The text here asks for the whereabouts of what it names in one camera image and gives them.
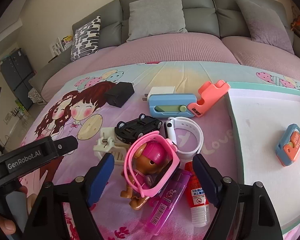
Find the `person's left hand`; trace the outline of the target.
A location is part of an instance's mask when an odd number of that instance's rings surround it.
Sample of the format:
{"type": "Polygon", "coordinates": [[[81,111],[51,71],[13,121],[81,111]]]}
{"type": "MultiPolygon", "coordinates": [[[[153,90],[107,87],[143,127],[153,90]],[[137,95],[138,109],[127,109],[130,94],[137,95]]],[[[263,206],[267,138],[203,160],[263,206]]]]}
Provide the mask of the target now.
{"type": "Polygon", "coordinates": [[[0,229],[9,239],[24,232],[29,216],[26,194],[27,188],[21,186],[0,201],[0,229]]]}

